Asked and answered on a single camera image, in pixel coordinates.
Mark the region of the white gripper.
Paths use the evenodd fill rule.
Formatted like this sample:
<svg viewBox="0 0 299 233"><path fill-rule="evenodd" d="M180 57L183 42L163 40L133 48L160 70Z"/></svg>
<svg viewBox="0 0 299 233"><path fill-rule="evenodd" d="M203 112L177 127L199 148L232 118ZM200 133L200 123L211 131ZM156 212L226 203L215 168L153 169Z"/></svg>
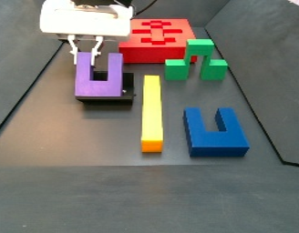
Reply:
<svg viewBox="0 0 299 233"><path fill-rule="evenodd" d="M40 30L58 39L68 37L70 54L76 65L77 46L74 38L92 40L96 45L91 49L91 65L101 55L103 38L125 41L129 38L129 19L133 8L123 5L77 5L73 0L46 0L40 13Z"/></svg>

